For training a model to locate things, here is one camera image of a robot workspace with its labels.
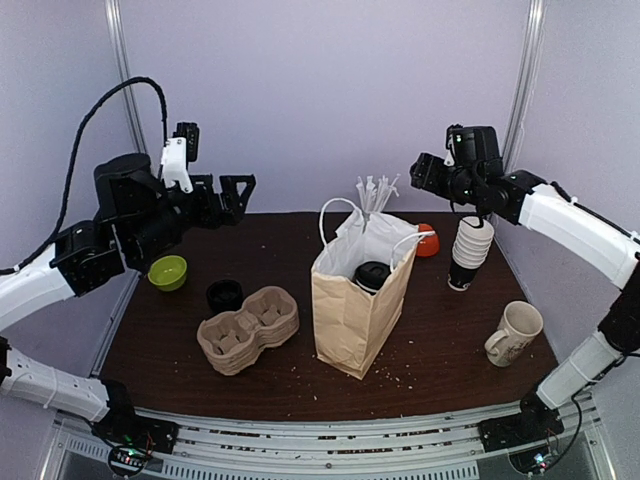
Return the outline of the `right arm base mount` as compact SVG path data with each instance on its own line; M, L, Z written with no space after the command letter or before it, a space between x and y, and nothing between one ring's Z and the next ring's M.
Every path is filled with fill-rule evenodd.
M478 430L485 452L507 449L512 466L533 476L551 466L564 425L557 409L531 397L520 402L518 413L483 420Z

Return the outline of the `stack of paper cups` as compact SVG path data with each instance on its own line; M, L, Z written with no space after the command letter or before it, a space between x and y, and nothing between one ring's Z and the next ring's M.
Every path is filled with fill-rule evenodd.
M494 234L492 224L480 217L465 216L459 221L447 280L451 289L464 292L469 288L489 254Z

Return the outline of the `brown paper takeout bag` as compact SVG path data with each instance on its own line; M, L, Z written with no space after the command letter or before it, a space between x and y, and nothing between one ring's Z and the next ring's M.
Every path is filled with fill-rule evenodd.
M318 220L323 250L311 266L316 356L358 380L364 379L399 320L420 238L418 226L386 213L366 219L346 198L332 198ZM376 295L353 282L367 261L390 266Z

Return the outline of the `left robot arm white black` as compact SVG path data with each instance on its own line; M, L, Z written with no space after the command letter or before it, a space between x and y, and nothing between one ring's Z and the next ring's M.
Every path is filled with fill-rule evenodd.
M99 208L48 240L28 265L1 284L1 326L44 307L81 297L127 269L142 274L178 245L192 227L215 230L244 217L256 186L252 175L223 175L215 192L210 175L189 175L192 189L166 183L152 172L148 155L116 157L94 170ZM1 391L105 426L123 444L144 433L126 387L116 381L78 378L20 356L1 341Z

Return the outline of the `aluminium frame post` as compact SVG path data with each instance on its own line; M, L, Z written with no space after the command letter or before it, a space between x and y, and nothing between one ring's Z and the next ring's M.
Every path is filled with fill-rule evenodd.
M548 1L531 0L523 40L519 73L503 143L503 163L510 173L516 169L525 136L525 118L534 96L544 42Z
M116 0L106 0L105 10L107 26L114 51L115 63L119 73L120 81L123 82L131 77L128 55L126 51L126 41L122 25L120 2ZM138 112L137 103L131 87L123 91L124 105L128 126L134 147L138 154L147 154L146 141L144 138L142 124Z

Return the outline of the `brown pulp cup carrier stack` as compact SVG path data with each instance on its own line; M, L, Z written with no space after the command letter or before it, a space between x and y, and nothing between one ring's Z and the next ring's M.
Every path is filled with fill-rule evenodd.
M234 376L255 364L264 350L283 345L298 329L296 300L281 287L267 286L249 295L238 310L202 321L196 338L212 368Z

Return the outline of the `beige ceramic mug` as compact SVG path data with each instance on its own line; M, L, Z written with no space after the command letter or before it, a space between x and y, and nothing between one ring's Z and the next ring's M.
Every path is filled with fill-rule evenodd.
M496 367L510 366L542 332L543 317L531 304L512 301L502 312L496 331L485 341L487 359Z

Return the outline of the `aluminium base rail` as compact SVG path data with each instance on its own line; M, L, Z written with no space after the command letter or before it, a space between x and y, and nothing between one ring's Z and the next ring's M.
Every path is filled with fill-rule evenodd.
M138 479L521 479L520 453L562 458L546 479L615 479L604 428L590 394L561 408L565 430L534 443L488 451L480 422L517 412L516 403L396 419L269 422L143 410L177 424L171 453L156 453Z

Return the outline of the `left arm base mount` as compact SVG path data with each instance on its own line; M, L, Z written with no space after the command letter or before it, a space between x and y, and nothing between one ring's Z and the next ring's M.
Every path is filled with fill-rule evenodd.
M155 453L171 454L179 433L177 423L139 415L129 407L111 410L102 420L86 423L107 445L109 469L126 479L140 474Z

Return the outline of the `black paper coffee cup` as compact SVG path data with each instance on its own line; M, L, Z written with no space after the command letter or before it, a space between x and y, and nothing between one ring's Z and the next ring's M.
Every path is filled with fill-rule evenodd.
M371 282L365 282L362 280L355 280L355 284L357 286L359 286L362 290L366 291L367 293L369 293L370 295L376 295L380 289L384 286L384 283L371 283Z

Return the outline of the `orange small bowl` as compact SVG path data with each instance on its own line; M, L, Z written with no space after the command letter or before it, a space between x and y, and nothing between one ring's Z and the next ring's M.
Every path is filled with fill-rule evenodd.
M426 223L418 225L420 233L426 233L417 244L416 256L419 258L429 258L437 255L440 251L440 240L435 229Z

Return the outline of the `glass jar of straws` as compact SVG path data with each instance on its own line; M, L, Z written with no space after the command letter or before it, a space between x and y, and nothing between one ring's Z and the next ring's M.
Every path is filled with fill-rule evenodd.
M372 175L365 179L357 178L356 190L360 202L360 209L366 219L373 213L381 213L392 196L399 197L398 182L400 174L394 177L380 176L377 180Z

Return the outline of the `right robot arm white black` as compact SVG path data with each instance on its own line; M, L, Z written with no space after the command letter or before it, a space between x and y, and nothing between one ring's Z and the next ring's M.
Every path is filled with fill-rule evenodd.
M519 440L530 442L556 419L561 405L622 359L637 355L639 236L580 205L555 182L526 170L506 173L491 126L451 125L445 148L444 158L419 155L410 168L412 187L546 236L620 290L596 331L521 400L512 430Z

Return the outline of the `left aluminium frame post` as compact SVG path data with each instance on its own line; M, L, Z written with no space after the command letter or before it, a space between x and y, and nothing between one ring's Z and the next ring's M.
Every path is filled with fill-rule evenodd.
M116 0L106 0L105 10L107 26L114 51L115 63L119 73L120 81L123 82L131 77L128 55L126 51L126 41L122 25L120 2ZM137 103L131 87L123 91L124 105L128 126L134 147L138 154L147 154L146 141L144 138L142 124L138 112Z

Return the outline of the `black plastic cup lid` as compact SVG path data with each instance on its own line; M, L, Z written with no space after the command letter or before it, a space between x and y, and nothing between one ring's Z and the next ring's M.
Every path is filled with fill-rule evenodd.
M353 282L355 283L355 280L358 279L371 283L385 283L390 274L391 270L388 264L379 261L367 261L356 268Z

